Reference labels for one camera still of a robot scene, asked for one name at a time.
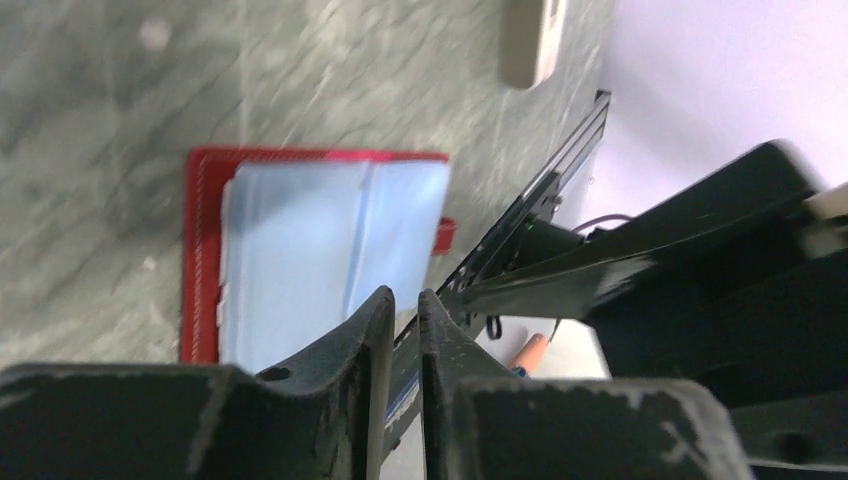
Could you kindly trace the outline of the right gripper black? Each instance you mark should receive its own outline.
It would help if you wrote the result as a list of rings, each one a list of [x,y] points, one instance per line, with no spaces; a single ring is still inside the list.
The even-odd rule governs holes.
[[[468,287],[461,304],[587,318],[613,375],[709,389],[757,477],[843,479],[847,189],[814,191],[787,147],[763,143],[615,229]]]

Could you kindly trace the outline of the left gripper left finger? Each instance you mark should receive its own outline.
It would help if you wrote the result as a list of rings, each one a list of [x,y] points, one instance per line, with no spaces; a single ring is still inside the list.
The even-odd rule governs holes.
[[[375,479],[395,299],[252,376],[234,366],[30,363],[1,374],[5,479]]]

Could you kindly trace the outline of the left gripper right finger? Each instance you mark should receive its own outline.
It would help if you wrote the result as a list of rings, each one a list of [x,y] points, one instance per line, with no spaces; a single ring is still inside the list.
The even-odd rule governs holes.
[[[433,291],[418,317],[430,479],[752,477],[728,411],[694,382],[522,378]]]

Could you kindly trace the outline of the red leather card holder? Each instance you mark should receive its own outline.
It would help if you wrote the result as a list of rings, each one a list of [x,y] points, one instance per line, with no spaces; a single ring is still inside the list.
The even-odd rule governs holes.
[[[204,146],[186,164],[184,363],[256,373],[380,286],[410,310],[456,223],[438,152]]]

